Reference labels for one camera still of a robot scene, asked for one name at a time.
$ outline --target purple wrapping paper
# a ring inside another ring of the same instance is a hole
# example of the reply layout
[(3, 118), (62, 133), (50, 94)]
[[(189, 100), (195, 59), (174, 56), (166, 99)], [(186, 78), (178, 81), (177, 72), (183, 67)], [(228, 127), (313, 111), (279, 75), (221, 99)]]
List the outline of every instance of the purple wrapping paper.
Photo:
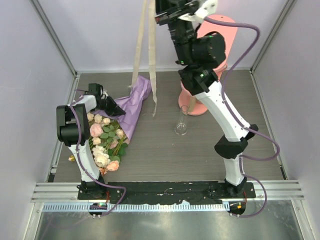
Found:
[(149, 96), (151, 91), (150, 80), (143, 76), (138, 76), (137, 81), (132, 86), (130, 95), (114, 100), (125, 111), (125, 115), (109, 117), (103, 110), (95, 111), (94, 114), (116, 119), (126, 136), (131, 140), (138, 122), (142, 102)]

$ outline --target white wall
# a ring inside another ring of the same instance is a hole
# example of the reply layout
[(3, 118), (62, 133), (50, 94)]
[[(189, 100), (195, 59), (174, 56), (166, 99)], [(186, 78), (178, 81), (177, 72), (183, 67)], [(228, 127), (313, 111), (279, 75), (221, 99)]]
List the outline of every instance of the white wall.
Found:
[[(53, 28), (77, 71), (117, 71), (133, 68), (143, 0), (40, 0)], [(286, 0), (220, 0), (217, 14), (236, 22), (255, 24), (261, 39), (239, 67), (250, 68)], [(229, 56), (233, 64), (255, 33), (238, 31)], [(177, 56), (167, 26), (156, 29), (158, 69), (177, 68)], [(148, 40), (143, 44), (141, 69), (148, 68)]]
[(285, 171), (320, 230), (320, 2), (297, 1), (256, 70)]
[(72, 75), (28, 0), (0, 2), (0, 233), (21, 239), (57, 141)]

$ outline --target pink stand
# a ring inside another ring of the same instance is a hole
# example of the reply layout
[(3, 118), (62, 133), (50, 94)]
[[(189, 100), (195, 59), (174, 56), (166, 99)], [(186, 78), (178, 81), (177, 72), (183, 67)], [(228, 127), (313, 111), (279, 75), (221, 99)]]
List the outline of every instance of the pink stand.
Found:
[[(234, 23), (235, 22), (230, 17), (222, 16), (222, 15), (211, 15), (211, 16), (209, 16), (209, 18), (214, 19), (214, 20), (218, 20), (218, 21), (227, 22), (227, 23)], [(224, 37), (226, 59), (217, 68), (213, 69), (219, 79), (220, 79), (222, 73), (228, 67), (227, 59), (228, 59), (232, 44), (234, 43), (237, 30), (238, 29), (236, 27), (220, 26), (220, 25), (216, 25), (216, 24), (212, 24), (207, 21), (204, 21), (197, 32), (198, 38), (201, 38), (204, 35), (206, 35), (207, 33), (213, 32), (213, 31), (219, 32)], [(198, 115), (204, 114), (208, 110), (205, 105), (203, 105), (195, 97), (191, 96), (190, 92), (184, 88), (182, 82), (181, 82), (181, 88), (182, 88), (182, 91), (181, 91), (179, 99), (178, 99), (180, 108), (183, 105), (189, 106), (189, 113), (188, 114), (193, 115), (193, 116), (198, 116)]]

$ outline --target cable connector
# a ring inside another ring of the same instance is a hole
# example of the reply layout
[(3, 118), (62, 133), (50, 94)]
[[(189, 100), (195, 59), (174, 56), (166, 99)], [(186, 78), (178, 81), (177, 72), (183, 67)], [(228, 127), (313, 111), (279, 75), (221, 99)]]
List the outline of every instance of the cable connector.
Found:
[(203, 23), (205, 17), (212, 15), (216, 12), (218, 6), (218, 0), (205, 0), (199, 1), (202, 2), (202, 6), (193, 14), (190, 13), (184, 14), (179, 17), (179, 19), (188, 21), (188, 22), (199, 22)]

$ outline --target pink rose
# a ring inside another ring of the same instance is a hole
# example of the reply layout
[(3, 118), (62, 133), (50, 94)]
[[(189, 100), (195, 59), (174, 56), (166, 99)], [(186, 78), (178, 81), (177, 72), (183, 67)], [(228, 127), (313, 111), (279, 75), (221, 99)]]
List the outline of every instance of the pink rose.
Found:
[(90, 127), (90, 134), (94, 138), (100, 137), (100, 135), (103, 133), (104, 133), (104, 131), (102, 130), (102, 127), (98, 123), (94, 123)]
[(129, 143), (130, 143), (130, 139), (129, 139), (129, 138), (127, 138), (126, 140), (124, 140), (124, 141), (123, 141), (123, 143), (125, 143), (125, 144), (129, 144)]
[(114, 139), (110, 145), (110, 149), (114, 149), (118, 145), (118, 140)]
[(108, 166), (106, 166), (106, 170), (110, 172), (117, 171), (119, 168), (119, 162), (118, 161), (112, 161)]

